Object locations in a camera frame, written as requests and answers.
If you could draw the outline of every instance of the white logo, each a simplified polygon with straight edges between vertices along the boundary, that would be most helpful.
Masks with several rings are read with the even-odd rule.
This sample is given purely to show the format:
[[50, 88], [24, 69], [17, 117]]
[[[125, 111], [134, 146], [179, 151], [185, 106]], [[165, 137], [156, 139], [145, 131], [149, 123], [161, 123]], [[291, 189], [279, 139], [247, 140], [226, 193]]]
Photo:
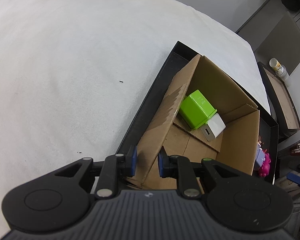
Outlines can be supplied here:
[[148, 193], [145, 194], [145, 196], [146, 196], [146, 197], [152, 197], [152, 196], [153, 196], [153, 193], [148, 192]]

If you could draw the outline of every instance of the white charger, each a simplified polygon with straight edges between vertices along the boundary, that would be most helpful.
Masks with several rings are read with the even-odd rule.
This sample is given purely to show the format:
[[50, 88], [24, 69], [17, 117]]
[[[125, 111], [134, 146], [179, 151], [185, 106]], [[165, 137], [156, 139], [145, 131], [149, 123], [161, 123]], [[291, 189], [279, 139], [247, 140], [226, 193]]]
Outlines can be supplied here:
[[200, 126], [207, 141], [212, 141], [226, 128], [219, 114], [214, 114], [206, 124]]

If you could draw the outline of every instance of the white fabric surface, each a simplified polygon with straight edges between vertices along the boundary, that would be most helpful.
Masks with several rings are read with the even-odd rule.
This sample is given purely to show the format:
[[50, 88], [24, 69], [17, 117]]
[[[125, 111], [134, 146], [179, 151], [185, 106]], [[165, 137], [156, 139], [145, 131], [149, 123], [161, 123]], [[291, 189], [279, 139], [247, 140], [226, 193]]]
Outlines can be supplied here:
[[250, 45], [180, 2], [0, 0], [0, 236], [10, 189], [116, 151], [178, 40], [269, 111]]

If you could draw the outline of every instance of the green box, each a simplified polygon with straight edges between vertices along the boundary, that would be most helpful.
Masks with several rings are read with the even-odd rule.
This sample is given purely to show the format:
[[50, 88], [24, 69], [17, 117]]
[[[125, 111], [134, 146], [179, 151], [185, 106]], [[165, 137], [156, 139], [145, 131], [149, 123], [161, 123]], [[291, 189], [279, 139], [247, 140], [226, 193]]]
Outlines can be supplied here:
[[216, 111], [201, 92], [196, 90], [183, 99], [179, 113], [190, 128], [195, 130], [206, 124]]

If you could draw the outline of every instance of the pink toy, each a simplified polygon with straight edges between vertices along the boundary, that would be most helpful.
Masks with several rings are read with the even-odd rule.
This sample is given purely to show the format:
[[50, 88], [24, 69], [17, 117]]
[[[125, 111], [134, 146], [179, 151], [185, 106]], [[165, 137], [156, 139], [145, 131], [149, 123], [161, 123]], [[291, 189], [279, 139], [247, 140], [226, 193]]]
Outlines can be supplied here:
[[263, 152], [265, 153], [265, 161], [263, 162], [263, 164], [261, 165], [258, 173], [260, 177], [265, 177], [267, 175], [269, 175], [269, 171], [270, 171], [270, 156], [269, 153], [267, 153], [267, 149], [263, 150]]

